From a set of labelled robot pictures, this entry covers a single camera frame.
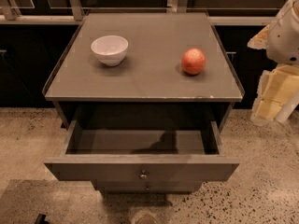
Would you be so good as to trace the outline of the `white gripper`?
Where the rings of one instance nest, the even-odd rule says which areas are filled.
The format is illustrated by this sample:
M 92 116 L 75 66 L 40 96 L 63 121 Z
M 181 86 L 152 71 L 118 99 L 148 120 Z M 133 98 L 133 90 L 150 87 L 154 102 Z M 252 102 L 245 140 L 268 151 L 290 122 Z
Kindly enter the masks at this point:
M 269 25 L 252 37 L 247 46 L 267 49 Z M 257 126 L 276 121 L 282 107 L 299 91 L 299 66 L 279 63 L 269 72 L 263 71 L 253 103 L 251 120 Z

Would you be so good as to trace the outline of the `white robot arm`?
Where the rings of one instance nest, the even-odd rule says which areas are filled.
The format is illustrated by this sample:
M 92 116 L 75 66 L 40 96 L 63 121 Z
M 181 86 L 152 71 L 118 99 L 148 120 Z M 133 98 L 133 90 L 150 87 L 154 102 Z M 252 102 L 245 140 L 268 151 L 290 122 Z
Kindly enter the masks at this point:
M 277 63 L 260 77 L 251 120 L 257 126 L 282 123 L 299 104 L 299 0 L 288 0 L 248 47 L 265 49 L 267 58 Z

